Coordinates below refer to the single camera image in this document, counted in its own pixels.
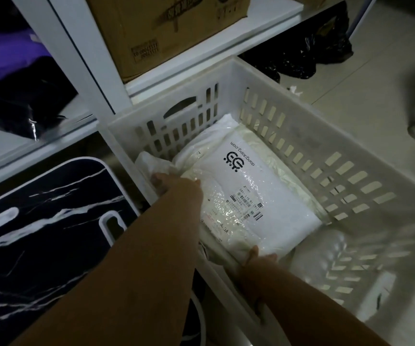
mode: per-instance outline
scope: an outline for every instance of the hand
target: hand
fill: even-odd
[[[261,302],[259,273],[265,266],[277,265],[276,254],[259,256],[259,248],[254,245],[249,251],[249,257],[239,270],[238,284],[249,302],[253,305],[255,312],[259,312]]]
[[[181,183],[181,182],[192,182],[189,179],[183,179],[180,176],[177,175],[168,175],[166,173],[155,173],[152,176],[152,183],[157,188],[162,190],[163,193],[167,192],[171,188],[173,188],[175,185]],[[201,180],[195,180],[195,184],[198,185],[198,187],[201,185]]]

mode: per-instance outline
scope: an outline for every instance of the white plastic basket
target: white plastic basket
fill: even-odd
[[[405,313],[415,299],[415,180],[411,177],[236,57],[115,116],[100,131],[153,203],[157,199],[153,188],[133,164],[138,154],[146,150],[170,159],[227,113],[254,130],[317,197],[338,229],[350,235],[344,253],[328,267],[322,289],[353,313],[374,314],[369,325],[389,340],[401,319],[409,318]],[[210,264],[200,259],[197,268],[253,344],[279,343],[279,338],[270,336],[274,321],[273,326],[259,325],[252,310]],[[383,279],[393,288],[380,295]]]

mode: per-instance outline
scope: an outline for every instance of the black plastic bag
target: black plastic bag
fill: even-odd
[[[0,130],[39,139],[77,92],[51,57],[0,80]]]
[[[277,82],[278,73],[308,79],[316,73],[317,63],[341,63],[353,55],[348,26],[343,1],[239,57]]]

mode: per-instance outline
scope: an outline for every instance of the purple bag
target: purple bag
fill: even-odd
[[[0,34],[0,80],[43,56],[50,54],[32,29]]]

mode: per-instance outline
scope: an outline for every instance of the shelf board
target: shelf board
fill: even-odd
[[[79,96],[60,115],[66,119],[39,141],[0,131],[0,182],[97,130],[95,118]]]
[[[133,96],[250,38],[256,39],[251,47],[258,45],[267,40],[258,35],[302,11],[303,5],[294,0],[251,0],[246,18],[128,82],[127,93]]]

